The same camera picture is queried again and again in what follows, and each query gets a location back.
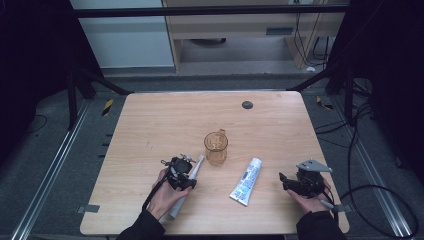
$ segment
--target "gray floor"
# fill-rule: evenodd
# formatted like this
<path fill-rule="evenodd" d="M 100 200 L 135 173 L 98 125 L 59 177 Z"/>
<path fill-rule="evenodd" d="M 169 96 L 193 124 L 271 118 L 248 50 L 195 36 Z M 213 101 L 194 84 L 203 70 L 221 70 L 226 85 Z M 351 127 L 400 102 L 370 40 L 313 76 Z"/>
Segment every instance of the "gray floor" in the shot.
<path fill-rule="evenodd" d="M 145 91 L 201 91 L 201 90 L 246 90 L 246 89 L 285 89 L 308 79 L 313 73 L 297 69 L 283 39 L 227 39 L 224 44 L 186 41 L 182 55 L 181 69 L 175 72 L 149 72 L 143 77 L 108 76 L 119 86 L 136 92 Z M 314 127 L 336 123 L 317 132 L 338 126 L 343 118 L 340 114 L 342 94 L 326 96 L 323 91 L 325 80 L 302 92 L 306 107 Z M 107 151 L 110 134 L 118 120 L 125 96 L 95 85 L 98 90 L 94 100 L 88 101 L 89 108 L 81 129 L 73 142 L 59 175 L 54 179 L 37 219 L 30 238 L 33 239 L 89 239 L 79 232 L 82 214 L 76 212 L 79 206 L 88 203 L 103 157 Z M 328 110 L 317 104 L 316 96 L 323 103 L 336 108 Z M 101 116 L 105 102 L 114 99 L 108 116 Z M 355 98 L 355 104 L 365 100 Z M 87 100 L 78 98 L 79 106 Z M 48 171 L 55 154 L 63 141 L 68 124 L 66 92 L 60 92 L 39 103 L 37 116 L 21 143 L 11 154 L 11 164 L 2 169 L 0 177 L 0 239 L 9 239 L 14 229 L 30 206 L 38 187 Z M 352 185 L 372 183 L 370 167 L 365 159 L 375 166 L 374 174 L 390 189 L 407 201 L 420 222 L 424 220 L 424 188 L 415 175 L 396 166 L 392 149 L 372 113 L 358 121 L 360 142 L 352 152 Z M 349 127 L 343 127 L 329 134 L 319 134 L 321 148 L 328 165 L 335 171 L 333 178 L 339 194 L 348 191 L 348 148 L 351 137 Z M 388 220 L 382 200 L 376 198 L 374 190 L 361 190 L 354 194 L 358 208 L 366 218 L 379 228 L 393 234 L 393 223 Z M 401 215 L 413 228 L 414 221 L 408 212 L 399 205 Z M 351 229 L 349 239 L 388 239 L 369 227 L 356 212 L 347 214 Z M 208 239 L 263 239 L 264 236 L 215 236 Z M 267 239 L 282 239 L 282 236 L 266 236 Z M 420 233 L 416 239 L 424 239 Z"/>

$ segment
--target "wooden table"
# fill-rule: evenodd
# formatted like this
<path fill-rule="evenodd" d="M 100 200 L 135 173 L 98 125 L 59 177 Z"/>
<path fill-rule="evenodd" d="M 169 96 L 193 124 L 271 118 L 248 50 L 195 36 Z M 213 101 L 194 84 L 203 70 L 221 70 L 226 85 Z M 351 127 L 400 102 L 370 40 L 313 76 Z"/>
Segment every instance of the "wooden table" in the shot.
<path fill-rule="evenodd" d="M 253 108 L 244 109 L 244 101 Z M 164 168 L 160 161 L 180 153 L 197 159 L 205 136 L 219 129 L 229 141 L 226 162 L 216 167 L 204 161 L 176 220 L 161 220 L 166 234 L 295 233 L 302 212 L 278 173 L 296 179 L 297 163 L 326 162 L 302 96 L 280 91 L 129 95 L 89 202 L 100 209 L 85 213 L 81 232 L 116 235 L 131 226 Z M 245 207 L 229 194 L 253 157 L 262 160 L 262 169 Z M 331 176 L 323 176 L 340 202 Z M 340 227 L 349 229 L 344 214 Z"/>

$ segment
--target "wire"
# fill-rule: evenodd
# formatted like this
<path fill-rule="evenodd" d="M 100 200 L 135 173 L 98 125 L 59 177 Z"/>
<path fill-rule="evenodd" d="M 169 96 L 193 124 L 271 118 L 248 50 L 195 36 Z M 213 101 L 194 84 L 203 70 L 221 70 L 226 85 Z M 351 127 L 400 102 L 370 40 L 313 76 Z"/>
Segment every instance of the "wire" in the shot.
<path fill-rule="evenodd" d="M 344 145 L 332 142 L 332 141 L 324 139 L 324 138 L 318 138 L 318 139 L 321 140 L 321 141 L 324 141 L 324 142 L 328 142 L 328 143 L 333 144 L 333 145 L 338 146 L 338 147 L 349 148 L 349 146 L 344 146 Z"/>
<path fill-rule="evenodd" d="M 296 29 L 295 29 L 295 32 L 294 32 L 294 45 L 295 45 L 295 47 L 296 47 L 296 49 L 297 49 L 297 51 L 298 51 L 298 53 L 300 54 L 300 56 L 301 56 L 301 58 L 302 58 L 302 61 L 303 61 L 303 63 L 305 64 L 305 65 L 307 65 L 307 66 L 310 66 L 310 67 L 315 67 L 315 66 L 319 66 L 319 65 L 323 65 L 323 64 L 325 64 L 325 63 L 313 63 L 313 62 L 310 62 L 308 59 L 307 59 L 307 54 L 306 54 L 306 50 L 305 50 L 305 46 L 303 45 L 303 41 L 302 41 L 302 38 L 301 38 L 301 36 L 300 36 L 300 32 L 299 32 L 299 20 L 300 20 L 300 13 L 297 13 L 296 14 Z M 296 41 L 296 38 L 298 37 L 298 39 L 299 39 L 299 42 L 300 42 L 300 45 L 301 45 L 301 47 L 302 47 L 302 50 L 303 50 L 303 53 L 302 53 L 302 51 L 299 49 L 299 46 L 297 45 L 297 41 Z"/>
<path fill-rule="evenodd" d="M 363 111 L 363 109 L 367 109 L 368 107 L 369 107 L 369 104 L 368 103 L 362 105 L 361 108 L 358 109 L 358 112 L 356 113 L 357 116 L 354 117 L 354 120 L 357 121 L 359 119 L 358 116 L 360 115 L 360 112 Z M 412 208 L 409 206 L 409 204 L 405 200 L 403 200 L 397 193 L 395 193 L 394 191 L 392 191 L 392 190 L 390 190 L 390 189 L 388 189 L 386 187 L 382 187 L 382 186 L 378 186 L 378 185 L 371 185 L 371 184 L 359 186 L 359 187 L 356 187 L 356 188 L 352 188 L 352 181 L 351 181 L 351 160 L 352 160 L 352 158 L 351 158 L 351 155 L 352 155 L 353 146 L 354 146 L 355 142 L 357 141 L 355 139 L 359 138 L 359 135 L 358 135 L 359 134 L 358 133 L 358 124 L 355 123 L 354 126 L 355 126 L 354 127 L 354 132 L 353 132 L 352 140 L 350 142 L 350 146 L 349 146 L 349 150 L 348 150 L 348 159 L 347 159 L 348 160 L 347 161 L 347 169 L 348 169 L 348 172 L 347 172 L 347 174 L 348 174 L 348 176 L 347 176 L 348 192 L 345 193 L 345 194 L 343 194 L 342 197 L 340 198 L 340 200 L 342 200 L 343 198 L 345 198 L 346 196 L 349 195 L 350 200 L 352 202 L 352 206 L 356 210 L 356 213 L 359 215 L 359 217 L 362 220 L 364 220 L 370 227 L 372 227 L 377 232 L 379 232 L 379 233 L 381 233 L 381 234 L 383 234 L 383 235 L 385 235 L 387 237 L 396 238 L 396 239 L 409 239 L 409 238 L 412 238 L 413 236 L 415 236 L 418 233 L 418 230 L 419 230 L 418 218 L 414 214 L 414 212 L 413 212 Z M 372 187 L 372 188 L 379 188 L 379 189 L 383 189 L 383 190 L 386 190 L 386 191 L 390 192 L 391 194 L 393 194 L 406 207 L 406 209 L 410 212 L 411 216 L 413 217 L 413 219 L 415 221 L 415 228 L 414 228 L 414 230 L 412 231 L 412 233 L 410 235 L 401 236 L 401 237 L 396 236 L 396 235 L 393 235 L 391 233 L 388 233 L 388 232 L 386 232 L 384 230 L 381 230 L 380 228 L 376 227 L 368 219 L 365 218 L 365 216 L 361 213 L 360 209 L 356 205 L 356 202 L 355 202 L 355 199 L 354 199 L 352 193 L 355 192 L 355 191 L 358 191 L 360 189 L 370 188 L 370 187 Z"/>

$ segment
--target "toothpaste tube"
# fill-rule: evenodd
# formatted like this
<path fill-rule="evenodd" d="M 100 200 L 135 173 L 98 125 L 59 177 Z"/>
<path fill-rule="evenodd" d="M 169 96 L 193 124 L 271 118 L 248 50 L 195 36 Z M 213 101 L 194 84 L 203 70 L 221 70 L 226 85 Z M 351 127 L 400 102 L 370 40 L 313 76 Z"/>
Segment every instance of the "toothpaste tube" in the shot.
<path fill-rule="evenodd" d="M 237 202 L 247 206 L 249 202 L 250 194 L 252 193 L 253 185 L 255 184 L 256 178 L 261 170 L 262 161 L 258 158 L 253 158 L 246 172 L 240 179 L 240 182 L 234 188 L 230 194 L 230 198 Z"/>

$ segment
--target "black cable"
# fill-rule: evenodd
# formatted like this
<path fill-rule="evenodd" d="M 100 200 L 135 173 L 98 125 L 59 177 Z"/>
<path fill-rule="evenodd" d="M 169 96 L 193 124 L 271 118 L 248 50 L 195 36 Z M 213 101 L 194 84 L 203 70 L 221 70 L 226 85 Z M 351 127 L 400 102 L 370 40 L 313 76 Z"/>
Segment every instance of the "black cable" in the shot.
<path fill-rule="evenodd" d="M 356 115 L 357 116 L 355 116 L 354 117 L 354 120 L 355 121 L 357 121 L 359 118 L 358 118 L 358 116 L 359 116 L 359 113 L 363 110 L 363 109 L 358 109 L 358 112 L 356 113 Z M 372 227 L 374 230 L 376 230 L 377 232 L 379 232 L 379 233 L 381 233 L 381 234 L 383 234 L 383 235 L 385 235 L 385 236 L 387 236 L 387 237 L 391 237 L 391 238 L 396 238 L 396 239 L 409 239 L 409 238 L 412 238 L 413 236 L 415 236 L 417 233 L 418 233 L 418 230 L 419 230 L 419 223 L 418 223 L 418 218 L 417 218 L 417 216 L 414 214 L 414 212 L 413 212 L 413 210 L 412 210 L 412 208 L 409 206 L 409 204 L 405 201 L 405 200 L 403 200 L 397 193 L 395 193 L 394 191 L 392 191 L 392 190 L 390 190 L 390 189 L 388 189 L 388 188 L 386 188 L 386 187 L 382 187 L 382 186 L 378 186 L 378 185 L 370 185 L 370 184 L 368 184 L 368 185 L 363 185 L 363 186 L 359 186 L 359 187 L 356 187 L 356 188 L 352 188 L 352 182 L 351 182 L 351 155 L 352 155 L 352 149 L 353 149 L 353 146 L 354 146 L 354 143 L 356 142 L 356 138 L 359 138 L 359 135 L 358 135 L 358 124 L 357 123 L 355 123 L 354 124 L 355 125 L 355 127 L 354 127 L 354 132 L 353 132 L 353 136 L 352 136 L 352 140 L 351 140 L 351 143 L 350 143 L 350 146 L 349 146 L 349 150 L 348 150 L 348 162 L 347 162 L 347 174 L 348 174 L 348 177 L 347 177 L 347 181 L 348 181 L 348 192 L 347 193 L 345 193 L 345 194 L 343 194 L 342 195 L 342 197 L 340 198 L 340 200 L 342 200 L 343 198 L 345 198 L 346 196 L 348 196 L 349 195 L 349 197 L 350 197 L 350 200 L 351 200 L 351 202 L 352 202 L 352 206 L 354 207 L 354 209 L 356 210 L 356 212 L 357 212 L 357 214 L 359 215 L 359 217 L 362 219 L 362 220 L 364 220 L 370 227 Z M 372 224 L 370 221 L 368 221 L 368 219 L 366 219 L 365 218 L 365 216 L 361 213 L 361 211 L 360 211 L 360 209 L 358 208 L 358 206 L 356 205 L 356 202 L 355 202 L 355 199 L 354 199 L 354 197 L 353 197 L 353 192 L 355 192 L 355 191 L 357 191 L 357 190 L 360 190 L 360 189 L 363 189 L 363 188 L 368 188 L 368 187 L 375 187 L 375 188 L 379 188 L 379 189 L 383 189 L 383 190 L 386 190 L 386 191 L 388 191 L 388 192 L 390 192 L 390 193 L 392 193 L 405 207 L 406 207 L 406 209 L 411 213 L 411 216 L 414 218 L 414 221 L 415 221 L 415 229 L 412 231 L 412 233 L 410 234 L 410 235 L 407 235 L 407 236 L 402 236 L 402 237 L 399 237 L 399 236 L 396 236 L 396 235 L 394 235 L 394 234 L 391 234 L 391 233 L 388 233 L 388 232 L 385 232 L 384 230 L 381 230 L 381 229 L 379 229 L 378 227 L 376 227 L 374 224 Z"/>
<path fill-rule="evenodd" d="M 310 62 L 308 60 L 308 56 L 306 54 L 305 46 L 303 45 L 302 37 L 300 36 L 300 32 L 299 32 L 299 21 L 300 21 L 300 13 L 297 13 L 296 14 L 296 29 L 295 29 L 295 32 L 294 32 L 294 39 L 293 39 L 294 46 L 296 47 L 297 52 L 300 54 L 302 61 L 305 65 L 310 66 L 310 67 L 323 65 L 324 63 L 313 63 L 313 62 Z M 300 45 L 302 47 L 303 53 L 300 51 L 299 46 L 297 45 L 297 41 L 296 41 L 297 36 L 299 36 L 298 39 L 299 39 Z"/>
<path fill-rule="evenodd" d="M 349 148 L 349 146 L 344 146 L 344 145 L 341 145 L 341 144 L 338 144 L 338 143 L 332 142 L 332 141 L 327 140 L 327 139 L 324 139 L 324 138 L 319 138 L 319 137 L 318 137 L 318 139 L 319 139 L 319 140 L 321 140 L 321 141 L 325 141 L 325 142 L 328 142 L 328 143 L 330 143 L 330 144 L 333 144 L 333 145 L 335 145 L 335 146 L 341 147 L 341 148 Z"/>
<path fill-rule="evenodd" d="M 40 115 L 40 114 L 37 114 L 35 116 L 44 118 L 44 123 L 41 125 L 41 127 L 34 129 L 34 130 L 31 130 L 31 131 L 28 131 L 28 132 L 25 132 L 25 134 L 35 133 L 35 132 L 39 131 L 40 129 L 42 129 L 44 126 L 46 126 L 46 124 L 47 124 L 47 117 L 46 116 Z"/>

